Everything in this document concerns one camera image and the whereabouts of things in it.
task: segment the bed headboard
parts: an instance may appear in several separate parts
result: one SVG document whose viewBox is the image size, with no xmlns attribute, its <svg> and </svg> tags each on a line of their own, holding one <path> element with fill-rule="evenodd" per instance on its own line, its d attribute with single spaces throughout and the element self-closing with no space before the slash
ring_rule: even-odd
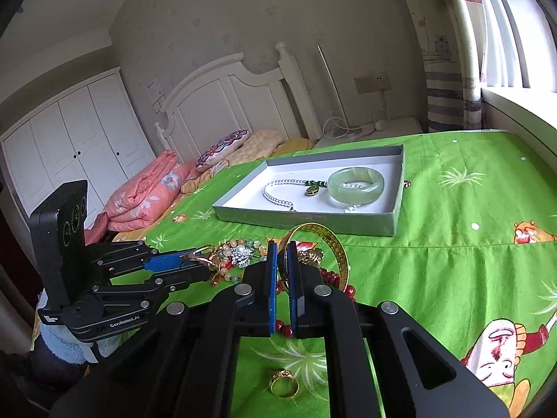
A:
<svg viewBox="0 0 557 418">
<path fill-rule="evenodd" d="M 162 109 L 168 115 L 168 127 L 155 124 L 163 146 L 186 162 L 238 129 L 276 130 L 285 140 L 301 133 L 312 140 L 321 138 L 321 126 L 296 59 L 283 42 L 275 48 L 280 58 L 278 68 L 272 71 L 254 74 L 242 64 L 243 53 L 235 53 L 211 61 L 183 79 Z M 283 79 L 297 108 L 290 106 Z"/>
</svg>

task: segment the metal screw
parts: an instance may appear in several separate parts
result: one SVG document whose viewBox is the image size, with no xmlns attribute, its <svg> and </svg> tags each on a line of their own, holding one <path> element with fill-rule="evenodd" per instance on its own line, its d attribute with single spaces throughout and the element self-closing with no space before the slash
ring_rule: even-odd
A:
<svg viewBox="0 0 557 418">
<path fill-rule="evenodd" d="M 396 314 L 398 312 L 398 305 L 394 301 L 384 301 L 381 303 L 381 310 L 386 314 Z"/>
<path fill-rule="evenodd" d="M 331 294 L 331 288 L 328 287 L 326 284 L 318 284 L 314 287 L 314 293 L 320 295 L 321 297 L 327 297 Z"/>
<path fill-rule="evenodd" d="M 181 301 L 173 301 L 166 307 L 166 312 L 168 314 L 172 314 L 173 316 L 177 316 L 178 314 L 182 314 L 184 309 L 186 309 L 186 307 Z"/>
<path fill-rule="evenodd" d="M 248 295 L 252 292 L 251 286 L 247 283 L 240 283 L 234 286 L 234 292 L 238 295 Z"/>
</svg>

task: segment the gray box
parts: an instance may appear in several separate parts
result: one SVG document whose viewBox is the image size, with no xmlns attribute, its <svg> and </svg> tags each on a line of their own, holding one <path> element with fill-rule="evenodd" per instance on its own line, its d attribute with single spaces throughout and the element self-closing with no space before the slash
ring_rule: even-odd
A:
<svg viewBox="0 0 557 418">
<path fill-rule="evenodd" d="M 330 174 L 349 166 L 367 166 L 381 172 L 385 190 L 374 203 L 364 204 L 355 212 L 336 201 L 322 189 L 316 196 L 305 196 L 306 187 L 277 185 L 271 194 L 294 203 L 296 212 L 278 206 L 263 197 L 263 186 L 272 180 L 327 180 Z M 213 204 L 224 221 L 290 229 L 314 222 L 338 234 L 395 235 L 404 189 L 405 153 L 402 145 L 349 149 L 267 159 Z"/>
</svg>

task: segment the wardrobe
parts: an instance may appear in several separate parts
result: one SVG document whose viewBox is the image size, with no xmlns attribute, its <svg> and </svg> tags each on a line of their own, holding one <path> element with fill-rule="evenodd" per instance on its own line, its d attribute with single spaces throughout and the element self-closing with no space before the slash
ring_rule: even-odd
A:
<svg viewBox="0 0 557 418">
<path fill-rule="evenodd" d="M 60 184 L 85 179 L 89 227 L 114 191 L 154 160 L 119 71 L 59 93 L 0 136 L 4 176 L 27 216 Z"/>
</svg>

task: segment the gold pendant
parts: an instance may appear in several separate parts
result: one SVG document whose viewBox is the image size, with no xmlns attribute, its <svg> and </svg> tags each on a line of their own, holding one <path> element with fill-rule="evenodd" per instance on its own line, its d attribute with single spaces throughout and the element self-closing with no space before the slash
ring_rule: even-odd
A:
<svg viewBox="0 0 557 418">
<path fill-rule="evenodd" d="M 319 191 L 319 186 L 318 185 L 311 185 L 310 187 L 306 188 L 306 195 L 307 196 L 315 196 L 315 195 L 317 195 L 318 191 Z"/>
</svg>

